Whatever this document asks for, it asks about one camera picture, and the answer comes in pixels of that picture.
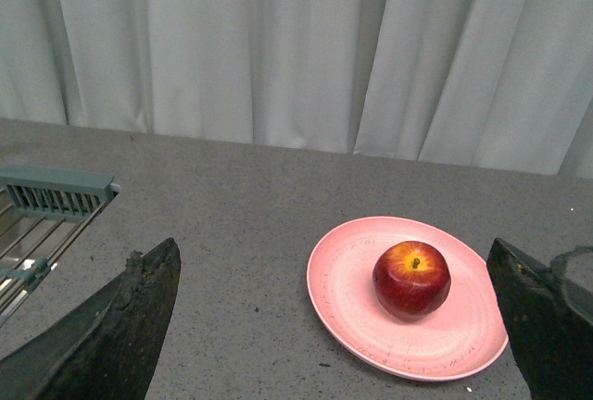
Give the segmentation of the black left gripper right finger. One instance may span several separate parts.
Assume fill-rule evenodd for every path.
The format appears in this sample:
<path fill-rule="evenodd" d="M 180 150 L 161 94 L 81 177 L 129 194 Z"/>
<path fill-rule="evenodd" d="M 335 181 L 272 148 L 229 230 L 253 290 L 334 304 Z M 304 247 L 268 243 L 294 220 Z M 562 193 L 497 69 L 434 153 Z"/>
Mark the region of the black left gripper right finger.
<path fill-rule="evenodd" d="M 592 397 L 592 293 L 566 276 L 590 246 L 548 266 L 497 238 L 486 268 L 515 362 L 533 399 Z"/>

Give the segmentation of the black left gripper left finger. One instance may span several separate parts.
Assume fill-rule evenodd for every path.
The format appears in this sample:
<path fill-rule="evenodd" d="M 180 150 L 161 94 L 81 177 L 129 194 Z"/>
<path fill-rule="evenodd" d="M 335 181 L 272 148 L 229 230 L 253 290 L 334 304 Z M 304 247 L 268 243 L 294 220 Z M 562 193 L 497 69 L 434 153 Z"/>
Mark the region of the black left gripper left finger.
<path fill-rule="evenodd" d="M 171 238 L 1 361 L 4 399 L 143 399 L 170 325 L 181 274 Z"/>

